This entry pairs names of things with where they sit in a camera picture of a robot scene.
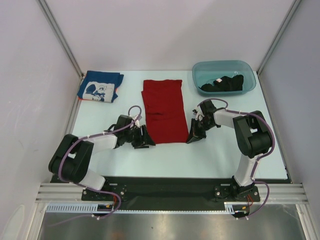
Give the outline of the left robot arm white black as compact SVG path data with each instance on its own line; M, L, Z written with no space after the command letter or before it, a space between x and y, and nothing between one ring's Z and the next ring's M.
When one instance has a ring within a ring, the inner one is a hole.
M147 127L139 123L139 118L138 115L120 115L117 122L102 133L83 138L65 135L48 164L48 170L52 173L50 182L81 185L100 201L108 200L110 192L123 199L126 189L111 186L106 177L90 170L89 165L93 155L117 149L126 143L134 149L155 146Z

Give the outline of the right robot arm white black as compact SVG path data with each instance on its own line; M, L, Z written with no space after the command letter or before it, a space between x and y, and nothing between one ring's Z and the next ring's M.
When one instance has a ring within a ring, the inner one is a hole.
M242 112L217 108L213 98L200 102L193 110L187 143L205 139L206 132L216 127L229 127L234 130L241 157L231 183L214 190L216 200L245 201L257 193L259 183L255 175L261 159L269 156L275 148L275 136L260 111Z

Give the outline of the red t shirt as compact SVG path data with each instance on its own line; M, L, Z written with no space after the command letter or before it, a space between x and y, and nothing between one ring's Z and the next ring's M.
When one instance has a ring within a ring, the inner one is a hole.
M156 144L186 143L189 136L181 79L143 81L148 133Z

